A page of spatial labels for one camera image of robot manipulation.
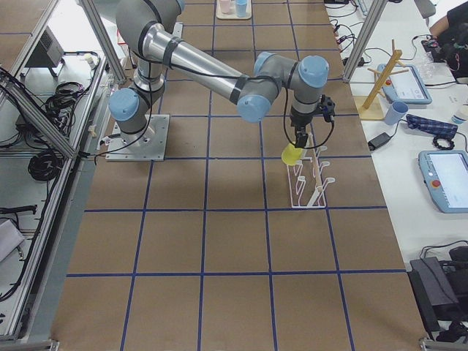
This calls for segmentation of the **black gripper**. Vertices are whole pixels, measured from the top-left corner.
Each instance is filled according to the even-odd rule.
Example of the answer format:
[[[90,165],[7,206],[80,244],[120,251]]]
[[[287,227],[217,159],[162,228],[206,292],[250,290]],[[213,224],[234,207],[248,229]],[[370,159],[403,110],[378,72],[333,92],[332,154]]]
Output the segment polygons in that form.
[[[307,144],[306,126],[311,123],[313,113],[290,112],[290,125],[294,128],[295,147],[305,148]]]

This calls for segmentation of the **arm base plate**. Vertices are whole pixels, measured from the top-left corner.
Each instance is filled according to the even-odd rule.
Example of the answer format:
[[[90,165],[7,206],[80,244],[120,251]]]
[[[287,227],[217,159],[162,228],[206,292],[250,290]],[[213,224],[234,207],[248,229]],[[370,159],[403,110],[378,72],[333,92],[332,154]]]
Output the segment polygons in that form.
[[[145,162],[165,159],[167,133],[170,124],[170,115],[146,114],[149,126],[145,133],[127,135],[121,133],[115,122],[113,133],[118,137],[112,138],[109,143],[110,152],[105,155],[109,162]]]

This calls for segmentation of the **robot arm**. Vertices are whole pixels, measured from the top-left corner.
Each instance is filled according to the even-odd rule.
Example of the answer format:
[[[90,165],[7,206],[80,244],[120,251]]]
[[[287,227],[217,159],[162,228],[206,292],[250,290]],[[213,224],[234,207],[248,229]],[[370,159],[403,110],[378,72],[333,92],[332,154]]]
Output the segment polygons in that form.
[[[290,120],[295,148],[305,148],[307,125],[321,115],[334,123],[335,104],[323,94],[329,65],[321,56],[300,61],[262,52],[249,77],[195,48],[173,32],[183,1],[119,1],[116,25],[121,37],[142,62],[183,72],[202,86],[228,99],[245,121],[257,123],[268,114],[282,89],[294,94]]]

